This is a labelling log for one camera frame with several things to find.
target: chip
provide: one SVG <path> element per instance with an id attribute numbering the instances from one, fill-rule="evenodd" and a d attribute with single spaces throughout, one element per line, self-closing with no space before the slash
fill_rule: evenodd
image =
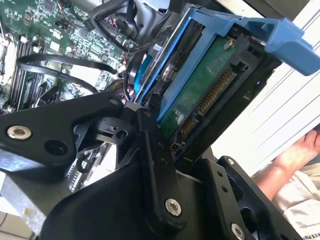
<path id="1" fill-rule="evenodd" d="M 81 35 L 82 37 L 84 37 L 84 38 L 87 38 L 88 35 L 89 35 L 89 32 L 88 32 L 87 29 L 83 28 L 83 29 L 81 29 L 80 35 Z"/>
<path id="2" fill-rule="evenodd" d="M 54 3 L 52 1 L 45 0 L 44 8 L 47 9 L 49 12 L 52 12 L 52 10 L 54 9 Z"/>

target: white cloth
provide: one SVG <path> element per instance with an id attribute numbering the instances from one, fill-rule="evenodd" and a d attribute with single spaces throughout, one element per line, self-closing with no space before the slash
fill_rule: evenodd
<path id="1" fill-rule="evenodd" d="M 319 189 L 320 163 L 317 163 L 297 171 L 272 201 L 305 240 L 320 240 Z"/>

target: capacitor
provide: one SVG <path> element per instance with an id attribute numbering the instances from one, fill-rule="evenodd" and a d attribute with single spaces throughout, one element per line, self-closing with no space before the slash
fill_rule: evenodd
<path id="1" fill-rule="evenodd" d="M 39 40 L 39 36 L 38 35 L 34 35 L 32 38 L 32 42 L 37 42 Z"/>
<path id="2" fill-rule="evenodd" d="M 71 53 L 74 49 L 71 46 L 67 46 L 65 49 L 66 53 Z"/>

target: bolt hole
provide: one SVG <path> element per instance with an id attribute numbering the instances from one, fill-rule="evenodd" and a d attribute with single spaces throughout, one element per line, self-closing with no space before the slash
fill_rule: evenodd
<path id="1" fill-rule="evenodd" d="M 178 211 L 178 206 L 174 203 L 174 202 L 170 202 L 170 207 L 175 210 Z"/>
<path id="2" fill-rule="evenodd" d="M 235 232 L 236 232 L 238 235 L 241 235 L 241 234 L 242 234 L 242 232 L 239 230 L 239 228 L 236 228 L 236 229 L 235 229 Z"/>
<path id="3" fill-rule="evenodd" d="M 222 190 L 223 190 L 225 193 L 228 192 L 228 189 L 227 189 L 225 186 L 222 186 L 221 188 L 222 188 Z"/>
<path id="4" fill-rule="evenodd" d="M 125 139 L 127 136 L 128 136 L 128 133 L 125 130 L 120 130 L 116 134 L 116 137 L 118 139 Z"/>
<path id="5" fill-rule="evenodd" d="M 23 135 L 26 134 L 26 132 L 25 132 L 23 129 L 20 129 L 20 128 L 17 128 L 17 129 L 15 129 L 15 130 L 13 130 L 13 133 L 14 133 L 15 135 L 18 135 L 18 136 L 23 136 Z"/>
<path id="6" fill-rule="evenodd" d="M 109 98 L 110 103 L 114 104 L 114 105 L 118 105 L 118 101 L 113 99 L 113 98 Z"/>
<path id="7" fill-rule="evenodd" d="M 53 156 L 63 156 L 68 152 L 68 147 L 65 143 L 58 140 L 49 140 L 45 142 L 44 149 Z"/>
<path id="8" fill-rule="evenodd" d="M 148 111 L 144 111 L 144 115 L 146 115 L 148 118 L 151 118 L 151 117 L 152 117 L 151 113 L 148 112 Z"/>

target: hand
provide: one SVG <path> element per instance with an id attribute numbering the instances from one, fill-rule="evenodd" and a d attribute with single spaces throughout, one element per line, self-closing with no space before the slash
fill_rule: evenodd
<path id="1" fill-rule="evenodd" d="M 311 130 L 292 146 L 288 147 L 273 162 L 274 167 L 294 174 L 320 153 L 320 133 Z"/>

